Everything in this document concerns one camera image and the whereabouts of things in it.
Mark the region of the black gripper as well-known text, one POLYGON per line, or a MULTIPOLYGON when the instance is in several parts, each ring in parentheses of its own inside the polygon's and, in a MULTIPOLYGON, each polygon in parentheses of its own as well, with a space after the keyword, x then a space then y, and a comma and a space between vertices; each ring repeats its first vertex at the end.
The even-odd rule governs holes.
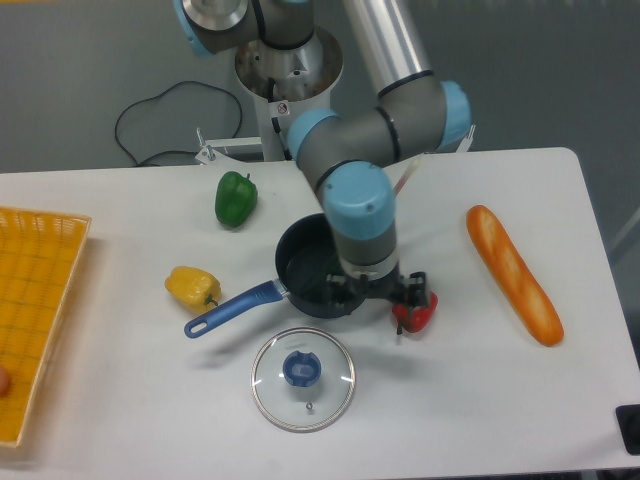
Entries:
POLYGON ((329 273, 325 277, 324 300, 332 306, 352 306, 357 298, 401 301, 410 309, 431 306, 431 289, 424 271, 404 277, 398 267, 372 280, 369 276, 351 277, 329 273))

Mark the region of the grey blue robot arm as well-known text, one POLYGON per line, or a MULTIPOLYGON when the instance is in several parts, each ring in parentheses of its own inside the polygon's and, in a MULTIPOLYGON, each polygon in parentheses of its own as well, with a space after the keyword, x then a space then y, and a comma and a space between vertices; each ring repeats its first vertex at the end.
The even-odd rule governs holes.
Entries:
POLYGON ((378 99, 350 119, 329 105, 342 52, 316 24, 311 2, 178 1, 174 10, 195 52, 235 51, 266 158, 292 160, 321 206, 281 237, 277 278, 222 303, 207 320, 282 299, 319 318, 349 314, 368 298, 428 306, 425 274, 400 271, 385 168, 461 140, 471 110, 457 83, 435 76, 406 3, 345 3, 378 99))

